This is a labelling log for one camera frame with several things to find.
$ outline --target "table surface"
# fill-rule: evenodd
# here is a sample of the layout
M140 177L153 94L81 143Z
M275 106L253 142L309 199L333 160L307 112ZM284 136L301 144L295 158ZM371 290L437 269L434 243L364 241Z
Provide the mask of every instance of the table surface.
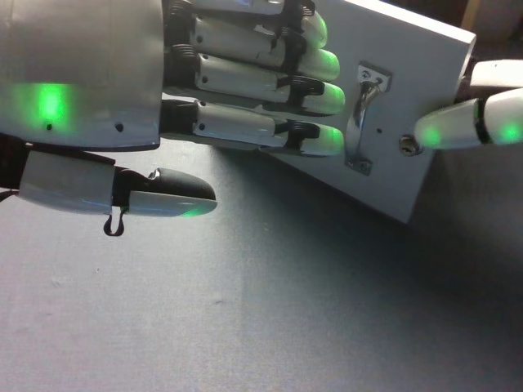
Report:
M219 207L107 238L2 203L0 390L521 390L517 298L438 244L262 154L113 156L201 176Z

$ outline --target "silver handle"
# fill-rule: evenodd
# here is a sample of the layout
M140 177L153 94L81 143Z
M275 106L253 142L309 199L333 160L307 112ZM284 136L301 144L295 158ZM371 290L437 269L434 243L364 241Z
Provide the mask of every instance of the silver handle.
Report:
M358 68L360 97L356 102L345 130L345 164L365 176L370 176L373 163L361 154L361 139L365 124L365 115L370 104L390 85L391 75L369 65L361 64Z

